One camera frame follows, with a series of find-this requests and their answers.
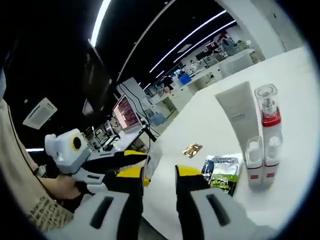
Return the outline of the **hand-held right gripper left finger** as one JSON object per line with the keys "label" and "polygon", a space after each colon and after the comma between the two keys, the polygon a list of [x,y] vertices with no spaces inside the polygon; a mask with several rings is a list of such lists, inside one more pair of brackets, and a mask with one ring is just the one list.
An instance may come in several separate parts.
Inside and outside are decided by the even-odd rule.
{"label": "hand-held right gripper left finger", "polygon": [[83,200],[73,219],[47,232],[49,240],[136,240],[143,212],[144,168],[120,171],[109,189]]}

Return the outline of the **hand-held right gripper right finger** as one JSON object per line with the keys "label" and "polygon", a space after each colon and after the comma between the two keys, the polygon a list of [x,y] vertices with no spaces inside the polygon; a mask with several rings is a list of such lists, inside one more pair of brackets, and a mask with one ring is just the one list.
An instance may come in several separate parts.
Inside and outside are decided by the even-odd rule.
{"label": "hand-held right gripper right finger", "polygon": [[276,230],[257,225],[245,208],[219,188],[210,188],[201,171],[175,166],[176,211],[185,240],[272,240]]}

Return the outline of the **person's left hand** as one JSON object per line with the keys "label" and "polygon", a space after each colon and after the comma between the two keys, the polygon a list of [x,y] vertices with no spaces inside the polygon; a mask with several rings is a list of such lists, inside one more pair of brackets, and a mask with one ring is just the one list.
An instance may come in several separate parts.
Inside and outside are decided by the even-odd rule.
{"label": "person's left hand", "polygon": [[73,200],[81,195],[74,179],[61,174],[56,178],[40,178],[48,192],[58,200]]}

